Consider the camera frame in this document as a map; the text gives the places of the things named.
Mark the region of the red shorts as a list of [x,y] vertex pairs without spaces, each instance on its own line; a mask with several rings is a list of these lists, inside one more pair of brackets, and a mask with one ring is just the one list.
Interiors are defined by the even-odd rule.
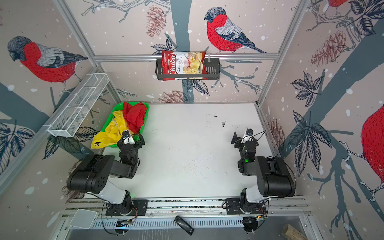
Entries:
[[144,103],[137,103],[134,106],[130,103],[124,102],[123,116],[127,123],[128,129],[134,134],[138,134],[141,127],[145,123],[145,115],[147,113],[147,106]]

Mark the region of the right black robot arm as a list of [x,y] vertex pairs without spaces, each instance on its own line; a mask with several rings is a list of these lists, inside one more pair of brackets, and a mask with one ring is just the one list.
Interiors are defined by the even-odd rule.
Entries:
[[292,197],[296,191],[296,181],[288,166],[277,156],[257,156],[259,141],[252,129],[247,129],[242,137],[233,134],[231,144],[240,152],[238,170],[246,177],[254,177],[256,183],[245,188],[240,200],[245,204],[261,204],[270,198]]

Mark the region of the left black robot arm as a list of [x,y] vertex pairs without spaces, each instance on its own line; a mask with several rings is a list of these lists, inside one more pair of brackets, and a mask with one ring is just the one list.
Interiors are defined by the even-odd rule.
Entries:
[[122,205],[129,208],[131,194],[117,187],[109,180],[110,176],[132,179],[140,165],[139,149],[145,145],[141,133],[130,134],[123,131],[118,140],[119,159],[113,155],[90,155],[70,174],[67,188],[71,191],[88,193],[106,201],[111,205]]

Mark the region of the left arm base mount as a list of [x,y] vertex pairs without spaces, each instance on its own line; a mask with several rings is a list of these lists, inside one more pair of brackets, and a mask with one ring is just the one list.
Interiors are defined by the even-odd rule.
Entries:
[[121,204],[107,204],[105,215],[108,217],[145,216],[148,203],[149,200],[147,199],[132,199],[131,193],[126,191]]

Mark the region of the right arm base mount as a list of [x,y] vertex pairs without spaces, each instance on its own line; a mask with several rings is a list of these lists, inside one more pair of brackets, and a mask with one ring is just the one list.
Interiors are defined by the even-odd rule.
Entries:
[[244,188],[238,198],[225,199],[222,208],[228,215],[266,215],[266,202],[269,198],[263,197],[259,192],[247,194]]

